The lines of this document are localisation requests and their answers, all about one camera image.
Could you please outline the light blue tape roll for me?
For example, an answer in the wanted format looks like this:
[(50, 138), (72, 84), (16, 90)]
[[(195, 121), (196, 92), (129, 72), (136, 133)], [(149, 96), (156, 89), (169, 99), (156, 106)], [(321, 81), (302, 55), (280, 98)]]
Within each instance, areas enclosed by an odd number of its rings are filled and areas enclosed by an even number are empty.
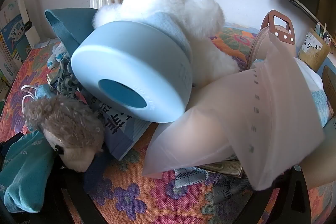
[(170, 123), (186, 110), (192, 88), (187, 54), (147, 24), (117, 21), (98, 27), (74, 51), (71, 65), (90, 94), (122, 113)]

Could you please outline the white fluffy plush toy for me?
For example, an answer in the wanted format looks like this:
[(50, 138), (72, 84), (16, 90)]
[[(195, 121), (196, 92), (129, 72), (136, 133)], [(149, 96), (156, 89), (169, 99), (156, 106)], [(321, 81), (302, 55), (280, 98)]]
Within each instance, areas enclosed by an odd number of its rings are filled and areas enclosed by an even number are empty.
[(224, 24), (224, 13), (215, 0), (123, 0), (98, 10), (93, 26), (120, 20), (148, 24), (175, 40), (191, 63), (197, 88), (239, 72), (237, 62), (210, 39)]

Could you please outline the brown curly plush toy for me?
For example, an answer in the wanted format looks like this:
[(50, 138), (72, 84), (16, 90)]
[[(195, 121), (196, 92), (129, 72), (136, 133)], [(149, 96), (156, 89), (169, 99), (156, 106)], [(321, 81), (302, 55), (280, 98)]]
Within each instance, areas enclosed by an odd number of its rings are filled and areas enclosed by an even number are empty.
[(80, 100), (59, 94), (31, 99), (22, 109), (27, 126), (43, 133), (67, 168), (85, 172), (102, 151), (105, 127)]

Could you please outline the blue plaid bow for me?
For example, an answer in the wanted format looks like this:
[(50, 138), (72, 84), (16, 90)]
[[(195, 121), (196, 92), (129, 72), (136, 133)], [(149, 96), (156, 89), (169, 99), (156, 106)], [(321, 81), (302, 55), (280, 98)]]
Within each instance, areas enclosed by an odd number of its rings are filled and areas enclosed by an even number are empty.
[(209, 172), (200, 168), (181, 168), (175, 169), (175, 186), (181, 188), (198, 183), (213, 185), (213, 197), (215, 203), (229, 200), (233, 196), (240, 194), (251, 187), (247, 176), (242, 178)]

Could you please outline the teal drawstring pouch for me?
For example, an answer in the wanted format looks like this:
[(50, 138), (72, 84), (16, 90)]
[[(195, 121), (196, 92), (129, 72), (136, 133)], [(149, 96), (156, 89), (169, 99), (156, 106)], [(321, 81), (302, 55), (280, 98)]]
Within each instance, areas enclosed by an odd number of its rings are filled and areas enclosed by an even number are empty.
[(45, 199), (53, 150), (38, 131), (9, 147), (1, 170), (1, 200), (11, 213), (38, 213)]

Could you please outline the dark teal cloth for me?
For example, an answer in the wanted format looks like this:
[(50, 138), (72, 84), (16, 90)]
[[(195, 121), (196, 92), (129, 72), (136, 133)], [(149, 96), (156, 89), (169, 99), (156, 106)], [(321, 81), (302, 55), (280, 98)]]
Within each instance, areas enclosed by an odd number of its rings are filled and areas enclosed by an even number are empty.
[(46, 10), (45, 17), (55, 35), (64, 44), (70, 57), (94, 31), (93, 18), (98, 12), (92, 8)]

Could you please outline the blue printed plastic package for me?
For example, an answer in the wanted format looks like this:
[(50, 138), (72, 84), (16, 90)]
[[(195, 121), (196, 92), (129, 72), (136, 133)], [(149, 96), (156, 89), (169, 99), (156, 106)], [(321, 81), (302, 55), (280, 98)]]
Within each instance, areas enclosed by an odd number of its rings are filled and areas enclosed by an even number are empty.
[(151, 122), (114, 110), (89, 92), (83, 93), (88, 105), (98, 112), (105, 126), (105, 142), (110, 154), (121, 161), (145, 133)]

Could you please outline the floral orange tablecloth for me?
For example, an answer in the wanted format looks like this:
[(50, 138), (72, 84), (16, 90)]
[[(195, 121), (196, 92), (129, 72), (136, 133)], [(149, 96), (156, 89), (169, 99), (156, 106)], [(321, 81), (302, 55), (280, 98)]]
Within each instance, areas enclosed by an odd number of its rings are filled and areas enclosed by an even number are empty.
[[(238, 27), (224, 27), (212, 38), (215, 44), (231, 56), (237, 57), (244, 67), (247, 54), (258, 30)], [(1, 141), (15, 134), (26, 133), (22, 118), (21, 102), (25, 95), (23, 85), (47, 83), (52, 71), (47, 59), (58, 40), (47, 42), (31, 50), (24, 61), (1, 115)], [(97, 186), (89, 192), (100, 213), (108, 223), (232, 223), (252, 192), (244, 192), (230, 200), (215, 205), (213, 183), (216, 175), (200, 184), (180, 190), (173, 187), (174, 171), (165, 172), (159, 180), (143, 177), (142, 164), (152, 129), (141, 139), (121, 161), (112, 160), (104, 174), (98, 175)], [(311, 223), (324, 223), (335, 207), (335, 182), (309, 191)]]

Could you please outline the cork pen holder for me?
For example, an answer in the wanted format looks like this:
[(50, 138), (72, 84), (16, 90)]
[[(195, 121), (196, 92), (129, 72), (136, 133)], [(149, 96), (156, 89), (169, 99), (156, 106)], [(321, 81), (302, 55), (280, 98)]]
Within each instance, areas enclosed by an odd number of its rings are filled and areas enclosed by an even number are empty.
[(298, 52), (299, 59), (317, 72), (331, 51), (332, 41), (332, 37), (326, 30), (326, 24), (323, 26), (318, 22), (315, 29), (308, 30)]

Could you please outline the blue tissue pack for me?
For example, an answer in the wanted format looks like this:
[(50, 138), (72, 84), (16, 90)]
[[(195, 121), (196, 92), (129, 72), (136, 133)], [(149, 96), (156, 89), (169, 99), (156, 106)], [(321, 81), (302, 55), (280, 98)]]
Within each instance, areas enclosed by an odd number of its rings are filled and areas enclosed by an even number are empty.
[(308, 85), (317, 109), (321, 126), (324, 127), (334, 115), (333, 108), (323, 89), (322, 78), (310, 69), (302, 60), (294, 58)]

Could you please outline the stack of children's books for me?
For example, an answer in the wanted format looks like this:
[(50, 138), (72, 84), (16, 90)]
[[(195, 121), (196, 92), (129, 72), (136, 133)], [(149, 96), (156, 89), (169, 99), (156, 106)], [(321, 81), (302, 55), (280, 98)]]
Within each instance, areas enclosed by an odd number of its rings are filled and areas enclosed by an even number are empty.
[(16, 1), (11, 2), (1, 10), (1, 73), (9, 85), (30, 52), (19, 7)]

